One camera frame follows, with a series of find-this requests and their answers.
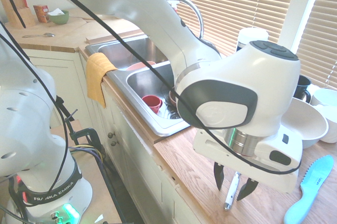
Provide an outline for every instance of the black mug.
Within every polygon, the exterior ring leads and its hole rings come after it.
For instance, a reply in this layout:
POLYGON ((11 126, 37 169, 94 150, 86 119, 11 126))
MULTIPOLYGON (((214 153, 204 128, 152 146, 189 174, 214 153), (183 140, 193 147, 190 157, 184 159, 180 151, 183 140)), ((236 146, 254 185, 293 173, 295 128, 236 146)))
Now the black mug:
POLYGON ((307 77, 300 75, 299 78, 299 82, 297 84, 295 93, 294 93, 294 97, 297 99, 303 99, 304 96, 306 96, 305 98, 305 102, 309 103, 311 100, 311 95, 307 90, 307 87, 311 84, 310 79, 308 79, 307 77))

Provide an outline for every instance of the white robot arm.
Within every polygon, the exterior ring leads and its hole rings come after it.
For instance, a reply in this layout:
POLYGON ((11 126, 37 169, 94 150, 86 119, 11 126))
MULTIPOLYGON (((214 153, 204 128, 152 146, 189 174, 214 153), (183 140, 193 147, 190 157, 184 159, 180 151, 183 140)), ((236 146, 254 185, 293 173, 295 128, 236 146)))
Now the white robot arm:
MULTIPOLYGON (((96 13, 136 24, 169 59, 180 97, 179 113, 189 124, 202 128, 195 138, 197 152, 277 190, 292 191, 302 142, 281 125, 281 117, 300 72, 295 55, 273 43, 251 42, 222 59, 216 49, 193 35, 166 0, 79 1, 96 13)), ((0 49, 0 106, 8 114, 0 117, 0 176, 17 172, 31 191, 45 192, 58 171, 64 141, 48 132, 52 104, 35 77, 7 44, 1 42, 0 49), (21 120, 25 126, 17 131, 21 120)), ((35 71, 55 96, 48 74, 35 71)), ((75 169, 70 155, 64 167, 60 184, 75 169)), ((74 207, 85 209, 91 188, 84 179, 76 186, 71 190, 76 195, 74 207)), ((61 197, 47 203, 51 205, 29 208, 30 220, 44 220, 69 200, 61 197)))
POLYGON ((193 35, 166 0, 79 1, 96 13, 136 24, 169 59, 179 114, 203 128, 195 139, 197 152, 213 159, 219 152, 218 163, 282 192, 292 191, 302 142, 281 125, 281 117, 300 73, 294 54, 274 43, 250 42, 222 59, 193 35))

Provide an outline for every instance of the yellow towel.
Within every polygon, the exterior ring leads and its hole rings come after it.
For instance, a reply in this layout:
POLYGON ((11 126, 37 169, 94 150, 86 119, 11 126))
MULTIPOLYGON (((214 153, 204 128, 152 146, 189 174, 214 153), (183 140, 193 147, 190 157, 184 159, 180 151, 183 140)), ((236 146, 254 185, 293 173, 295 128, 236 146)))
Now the yellow towel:
POLYGON ((110 70, 117 70, 103 53, 91 55, 86 64, 86 85, 88 97, 98 101, 105 108, 101 82, 104 75, 110 70))

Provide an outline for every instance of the red cup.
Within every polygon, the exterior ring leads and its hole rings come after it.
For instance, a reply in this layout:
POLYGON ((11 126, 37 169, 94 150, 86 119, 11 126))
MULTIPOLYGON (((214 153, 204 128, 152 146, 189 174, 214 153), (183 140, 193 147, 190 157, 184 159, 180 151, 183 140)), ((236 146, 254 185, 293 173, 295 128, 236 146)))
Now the red cup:
POLYGON ((146 95, 142 100, 149 106, 149 108, 158 114, 159 108, 162 107, 163 101, 155 95, 146 95))

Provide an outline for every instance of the stainless steel sink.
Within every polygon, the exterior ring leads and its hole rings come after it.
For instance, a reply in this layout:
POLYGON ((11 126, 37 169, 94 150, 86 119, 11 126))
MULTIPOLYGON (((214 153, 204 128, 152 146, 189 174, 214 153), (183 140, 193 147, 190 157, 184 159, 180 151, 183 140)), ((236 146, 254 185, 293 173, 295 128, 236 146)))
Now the stainless steel sink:
MULTIPOLYGON (((136 36, 125 39, 146 61, 161 63, 167 61, 165 55, 146 36, 136 36)), ((118 41, 89 45, 86 49, 91 53, 103 53, 118 70, 126 70, 129 66, 140 62, 118 41)))
MULTIPOLYGON (((146 35, 128 38, 125 41, 145 60, 156 62, 153 67, 174 86, 170 62, 146 35)), ((168 88, 147 67, 132 71, 125 70, 138 63, 139 60, 119 42, 88 45, 86 49, 91 54, 104 53, 110 62, 118 68, 118 70, 108 72, 107 76, 117 84, 124 96, 156 135, 170 136, 189 126, 180 118, 176 108, 171 104, 168 88), (142 97, 145 95, 156 95, 163 101, 158 114, 155 114, 143 102, 142 97)))

